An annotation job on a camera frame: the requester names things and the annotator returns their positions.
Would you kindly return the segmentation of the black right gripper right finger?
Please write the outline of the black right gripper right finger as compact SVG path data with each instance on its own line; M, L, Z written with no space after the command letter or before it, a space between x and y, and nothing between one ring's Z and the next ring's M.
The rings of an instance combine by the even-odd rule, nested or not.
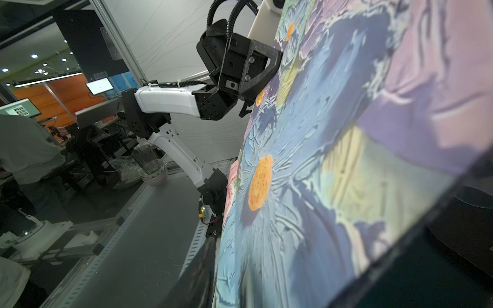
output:
M384 253L376 262L372 263L354 282L342 290L328 307L356 307L363 297L394 266L396 260L410 249L410 245L415 241L417 236L424 232L424 228L450 206L452 197L459 190L460 186L464 184L466 178L480 169L491 155L492 148L489 148L484 154L476 159L471 166L467 168L467 171L450 184L438 199L432 203L432 207L428 209L398 241L391 245L386 253Z

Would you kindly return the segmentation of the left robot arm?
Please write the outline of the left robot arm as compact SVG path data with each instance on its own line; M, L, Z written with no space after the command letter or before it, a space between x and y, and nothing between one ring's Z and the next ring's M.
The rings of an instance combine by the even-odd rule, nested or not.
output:
M201 216L206 209L216 216L224 213L228 180L185 143L173 126L172 114L218 121L242 100L240 116L245 116L282 60L273 40L283 1L263 1L260 5L238 1L227 19L216 21L219 6L219 1L212 3L205 32L196 46L210 82L153 80L122 94L131 131L161 149L192 180L200 193Z

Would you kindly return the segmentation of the floral print paper bag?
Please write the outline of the floral print paper bag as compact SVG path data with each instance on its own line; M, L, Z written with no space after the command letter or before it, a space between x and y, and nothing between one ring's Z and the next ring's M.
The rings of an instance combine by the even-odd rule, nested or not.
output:
M491 1L286 1L214 307L328 307L492 148Z

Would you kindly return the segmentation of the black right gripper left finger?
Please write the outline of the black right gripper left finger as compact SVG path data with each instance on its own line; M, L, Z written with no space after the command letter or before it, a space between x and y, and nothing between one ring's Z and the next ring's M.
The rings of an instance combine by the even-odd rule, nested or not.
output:
M158 307L200 307L213 305L216 266L215 237L208 238Z

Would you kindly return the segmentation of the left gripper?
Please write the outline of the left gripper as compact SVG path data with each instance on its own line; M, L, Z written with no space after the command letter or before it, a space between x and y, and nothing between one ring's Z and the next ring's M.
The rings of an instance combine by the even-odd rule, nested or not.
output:
M196 46L213 82L196 91L201 118L222 118L243 101L239 116L251 113L256 98L281 66L282 51L233 33L227 21L207 27Z

